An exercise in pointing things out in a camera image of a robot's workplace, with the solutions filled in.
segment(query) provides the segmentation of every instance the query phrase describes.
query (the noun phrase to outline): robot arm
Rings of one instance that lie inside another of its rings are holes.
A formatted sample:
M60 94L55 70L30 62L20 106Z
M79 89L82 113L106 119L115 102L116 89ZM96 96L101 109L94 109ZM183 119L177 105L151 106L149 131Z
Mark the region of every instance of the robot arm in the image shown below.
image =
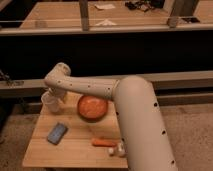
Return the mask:
M114 101L130 171L177 171L152 84L137 76L122 80L70 77L57 64L45 77L54 96L66 91Z

